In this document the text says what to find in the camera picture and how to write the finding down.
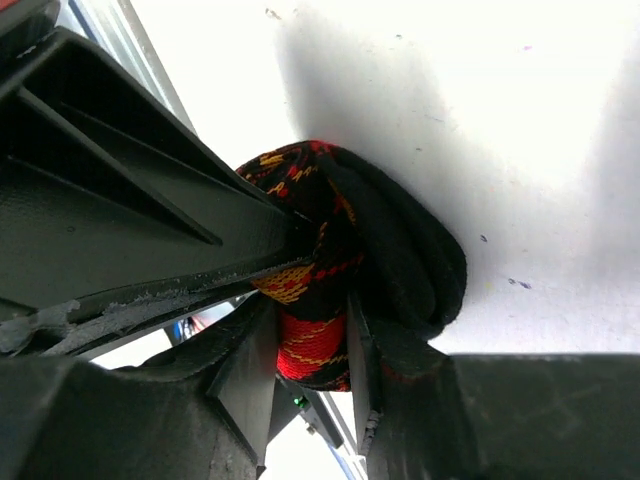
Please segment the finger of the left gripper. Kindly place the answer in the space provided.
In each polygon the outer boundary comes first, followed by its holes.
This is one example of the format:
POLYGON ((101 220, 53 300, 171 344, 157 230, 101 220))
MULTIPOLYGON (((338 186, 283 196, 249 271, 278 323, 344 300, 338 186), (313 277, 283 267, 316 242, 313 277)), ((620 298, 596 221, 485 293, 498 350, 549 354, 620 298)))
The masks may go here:
POLYGON ((97 45, 1 69, 1 351, 86 354, 306 262, 314 230, 97 45))

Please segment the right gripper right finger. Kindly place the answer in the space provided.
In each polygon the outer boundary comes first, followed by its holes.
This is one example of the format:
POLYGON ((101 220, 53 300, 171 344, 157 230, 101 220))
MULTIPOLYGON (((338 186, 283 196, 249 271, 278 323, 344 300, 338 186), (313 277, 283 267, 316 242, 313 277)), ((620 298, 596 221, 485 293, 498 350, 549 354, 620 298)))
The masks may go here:
POLYGON ((635 355, 445 355, 348 300, 358 449, 372 479, 635 479, 635 355))

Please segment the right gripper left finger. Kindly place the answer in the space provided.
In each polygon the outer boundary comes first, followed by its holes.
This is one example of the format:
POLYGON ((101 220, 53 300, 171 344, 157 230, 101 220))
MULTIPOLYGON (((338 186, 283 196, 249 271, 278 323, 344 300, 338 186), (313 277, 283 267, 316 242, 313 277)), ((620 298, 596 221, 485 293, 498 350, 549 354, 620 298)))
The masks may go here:
POLYGON ((249 297, 138 367, 72 357, 1 363, 5 479, 253 479, 277 353, 272 303, 249 297))

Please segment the argyle patterned sock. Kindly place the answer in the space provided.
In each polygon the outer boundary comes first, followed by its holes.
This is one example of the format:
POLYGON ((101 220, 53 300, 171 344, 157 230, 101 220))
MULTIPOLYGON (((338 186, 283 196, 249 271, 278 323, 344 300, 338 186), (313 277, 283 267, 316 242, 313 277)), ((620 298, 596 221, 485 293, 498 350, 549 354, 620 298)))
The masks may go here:
POLYGON ((381 298, 426 338, 458 316, 467 262, 443 224, 382 170, 343 147, 307 140, 264 153, 238 174, 315 231, 308 263, 258 279, 275 304, 278 373, 316 391, 350 389, 347 298, 381 298))

